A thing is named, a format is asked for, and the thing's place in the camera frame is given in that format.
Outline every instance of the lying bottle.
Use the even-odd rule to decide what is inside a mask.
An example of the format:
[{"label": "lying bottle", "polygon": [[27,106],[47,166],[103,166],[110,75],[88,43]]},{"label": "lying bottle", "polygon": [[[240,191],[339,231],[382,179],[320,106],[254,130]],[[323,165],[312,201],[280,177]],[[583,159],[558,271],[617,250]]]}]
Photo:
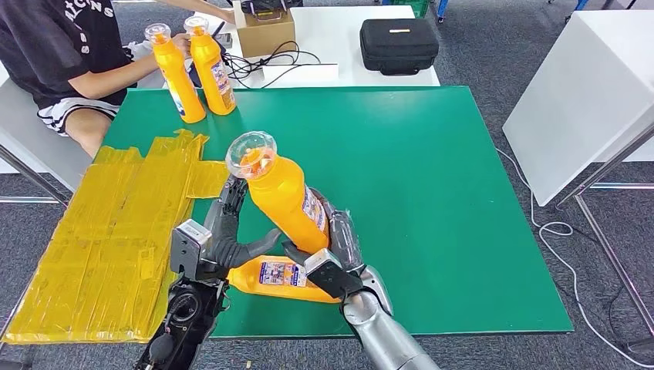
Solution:
[{"label": "lying bottle", "polygon": [[248,181],[252,201],[298,249],[314,254],[329,245],[329,221],[320,200],[305,185],[302,169],[277,155],[263,131],[239,136],[227,151],[227,166]]},{"label": "lying bottle", "polygon": [[145,38],[152,42],[152,51],[163,77],[168,82],[170,95],[185,123],[201,121],[207,114],[186,72],[184,54],[170,38],[170,27],[155,23],[145,28]]},{"label": "lying bottle", "polygon": [[184,22],[184,28],[190,35],[190,54],[209,109],[220,116],[226,116],[236,108],[236,99],[225,72],[221,48],[209,34],[209,21],[195,15]]},{"label": "lying bottle", "polygon": [[339,303],[306,277],[305,269],[288,257],[259,256],[244,265],[232,268],[229,284],[249,294],[299,299],[303,301]]}]

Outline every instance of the robotic arm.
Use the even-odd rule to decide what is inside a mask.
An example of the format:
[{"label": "robotic arm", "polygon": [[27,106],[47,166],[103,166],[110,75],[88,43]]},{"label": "robotic arm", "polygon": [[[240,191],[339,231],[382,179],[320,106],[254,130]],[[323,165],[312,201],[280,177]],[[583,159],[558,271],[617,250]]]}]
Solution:
[{"label": "robotic arm", "polygon": [[250,244],[236,240],[238,215],[248,192],[245,180],[229,177],[204,226],[187,220],[173,230],[170,269],[180,277],[170,286],[168,311],[135,370],[186,370],[216,326],[228,298],[228,272],[271,250],[278,229]]},{"label": "robotic arm", "polygon": [[313,284],[342,299],[341,313],[378,369],[439,370],[413,336],[393,319],[393,306],[381,275],[363,263],[352,219],[319,192],[313,192],[328,214],[329,250],[309,256],[285,241],[286,255],[305,266]]},{"label": "robotic arm", "polygon": [[[135,365],[136,370],[186,370],[224,311],[229,269],[271,250],[281,231],[271,230],[259,241],[236,241],[238,215],[247,183],[230,176],[211,205],[204,226],[187,220],[172,236],[170,268],[180,273],[169,290],[168,311]],[[334,298],[375,366],[382,370],[439,370],[417,341],[393,319],[393,306],[383,280],[365,265],[352,220],[320,193],[329,218],[331,243],[310,255],[290,241],[285,253],[303,265],[308,279]]]}]

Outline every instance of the cardboard box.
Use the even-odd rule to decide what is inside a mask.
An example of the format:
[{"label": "cardboard box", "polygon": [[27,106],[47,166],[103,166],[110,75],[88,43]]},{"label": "cardboard box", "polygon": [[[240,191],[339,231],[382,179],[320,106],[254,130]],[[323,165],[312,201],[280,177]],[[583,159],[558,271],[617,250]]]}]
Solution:
[{"label": "cardboard box", "polygon": [[[252,14],[243,13],[241,2],[234,2],[234,17],[245,58],[268,56],[284,42],[295,41],[295,23],[291,12],[283,12],[280,19],[258,21]],[[286,50],[295,50],[295,46],[289,43],[280,49]]]}]

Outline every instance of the metal table leg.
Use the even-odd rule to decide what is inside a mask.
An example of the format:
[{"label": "metal table leg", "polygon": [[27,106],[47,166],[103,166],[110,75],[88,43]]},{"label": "metal table leg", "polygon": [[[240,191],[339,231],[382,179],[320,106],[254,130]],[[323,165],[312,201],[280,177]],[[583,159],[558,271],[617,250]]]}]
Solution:
[{"label": "metal table leg", "polygon": [[69,199],[67,196],[60,193],[51,183],[46,181],[46,179],[41,177],[41,175],[39,175],[34,170],[29,168],[17,156],[15,156],[12,152],[7,150],[7,148],[5,148],[2,144],[0,144],[0,159],[3,159],[5,162],[9,163],[10,166],[16,168],[20,173],[25,175],[32,182],[36,183],[37,185],[42,187],[43,190],[47,191],[50,195],[52,195],[52,198],[56,199],[65,207],[68,207]]},{"label": "metal table leg", "polygon": [[[16,315],[16,310],[18,310],[20,302],[25,297],[25,294],[27,293],[27,289],[29,288],[29,285],[32,283],[33,278],[34,278],[34,274],[32,274],[32,278],[29,279],[29,283],[25,286],[25,289],[22,290],[20,298],[17,300],[16,304],[14,305],[14,308],[9,313],[9,317],[7,318],[7,321],[2,326],[2,330],[0,331],[0,353],[2,353],[2,349],[5,347],[5,343],[1,340],[5,337],[5,333],[9,328],[9,324],[12,322],[14,316]],[[22,364],[20,362],[9,362],[4,360],[0,361],[0,370],[30,368],[29,366],[28,367],[23,367],[23,366],[27,366],[27,365]]]},{"label": "metal table leg", "polygon": [[604,0],[604,5],[602,5],[602,10],[610,9],[613,6],[615,0]]},{"label": "metal table leg", "polygon": [[0,203],[49,203],[59,204],[59,201],[52,197],[2,197]]},{"label": "metal table leg", "polygon": [[647,326],[647,330],[649,331],[649,334],[654,338],[654,319],[652,319],[652,315],[649,313],[649,310],[645,306],[645,303],[640,298],[640,294],[636,290],[632,282],[632,279],[629,277],[627,271],[622,266],[622,263],[620,262],[618,256],[613,251],[613,248],[611,247],[611,244],[606,239],[606,236],[604,235],[604,233],[602,233],[602,229],[599,227],[597,221],[593,217],[590,209],[588,208],[588,205],[582,199],[582,196],[575,195],[575,200],[577,201],[577,204],[579,204],[579,207],[582,209],[582,212],[584,213],[586,220],[588,220],[588,223],[591,225],[593,232],[595,232],[595,236],[597,236],[599,243],[602,245],[602,248],[604,249],[606,256],[611,261],[611,265],[613,265],[613,269],[615,270],[616,274],[618,274],[618,277],[624,284],[625,289],[629,293],[629,297],[634,302],[636,309],[640,313],[642,320],[645,322],[645,325]]},{"label": "metal table leg", "polygon": [[628,156],[632,155],[640,146],[644,143],[647,143],[650,139],[654,137],[654,123],[651,123],[647,129],[642,131],[638,136],[633,138],[624,148],[618,151],[610,160],[606,161],[599,167],[591,176],[586,180],[582,181],[573,191],[568,193],[558,204],[556,205],[557,209],[561,209],[560,206],[566,201],[570,200],[574,196],[582,195],[589,187],[594,183],[600,181],[607,173],[611,172],[616,168],[623,160]]},{"label": "metal table leg", "polygon": [[641,339],[640,341],[631,341],[627,343],[627,348],[631,352],[643,352],[654,350],[654,338]]},{"label": "metal table leg", "polygon": [[594,183],[591,189],[654,190],[654,183]]}]

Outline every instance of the gray carpet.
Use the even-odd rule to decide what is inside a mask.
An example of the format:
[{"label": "gray carpet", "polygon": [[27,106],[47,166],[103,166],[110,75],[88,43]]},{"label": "gray carpet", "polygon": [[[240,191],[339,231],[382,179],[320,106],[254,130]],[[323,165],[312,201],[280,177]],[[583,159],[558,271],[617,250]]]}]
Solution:
[{"label": "gray carpet", "polygon": [[[305,0],[306,5],[372,5],[372,1]],[[496,146],[511,153],[501,126],[543,58],[563,29],[563,18],[575,0],[451,0],[447,20],[433,23],[441,43],[436,71],[444,85],[469,85]],[[591,0],[588,8],[600,8],[603,0]],[[181,25],[190,14],[165,5],[119,4],[116,17],[124,41],[141,40],[151,22],[165,20]],[[513,167],[505,163],[516,194],[528,214],[529,193],[518,181]],[[654,181],[654,165],[621,165],[613,179]],[[0,188],[14,194],[33,195],[37,190],[15,175],[0,176]],[[651,193],[631,191],[591,191],[585,199],[609,240],[623,258],[654,308],[654,200]],[[45,247],[61,207],[54,205],[0,204],[0,322],[4,321],[30,271]],[[541,221],[563,220],[592,235],[576,204],[565,210],[553,207],[537,210]],[[646,336],[644,325],[613,273],[601,248],[580,234],[548,237],[554,248],[577,268],[582,302],[595,327],[613,342]],[[543,256],[561,293],[575,331],[566,335],[440,336],[420,338],[420,343],[446,369],[597,369],[636,368],[600,342],[588,329],[574,300],[570,272],[540,243]],[[608,303],[612,306],[612,333]],[[48,345],[9,347],[0,358],[33,358],[34,369],[129,368],[142,350],[141,345]],[[654,354],[637,356],[654,362]],[[372,368],[353,339],[292,341],[209,341],[197,368]]]}]

